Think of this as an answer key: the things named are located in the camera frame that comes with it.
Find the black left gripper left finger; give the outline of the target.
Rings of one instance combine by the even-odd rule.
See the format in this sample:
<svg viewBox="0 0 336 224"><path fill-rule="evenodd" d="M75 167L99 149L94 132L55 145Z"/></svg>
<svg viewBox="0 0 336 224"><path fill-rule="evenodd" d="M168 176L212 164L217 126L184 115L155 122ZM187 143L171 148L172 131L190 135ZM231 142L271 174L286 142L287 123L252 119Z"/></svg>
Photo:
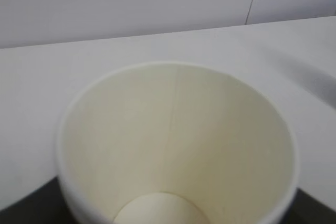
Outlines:
<svg viewBox="0 0 336 224"><path fill-rule="evenodd" d="M1 210L1 223L76 223L60 191L57 178L22 200Z"/></svg>

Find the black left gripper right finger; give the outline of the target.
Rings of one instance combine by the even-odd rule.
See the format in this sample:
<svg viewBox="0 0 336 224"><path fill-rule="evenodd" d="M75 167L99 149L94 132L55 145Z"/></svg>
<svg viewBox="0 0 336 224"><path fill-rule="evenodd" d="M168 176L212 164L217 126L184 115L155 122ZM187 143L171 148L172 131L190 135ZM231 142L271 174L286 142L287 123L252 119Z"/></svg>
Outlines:
<svg viewBox="0 0 336 224"><path fill-rule="evenodd" d="M301 189L282 219L283 224L336 224L335 211Z"/></svg>

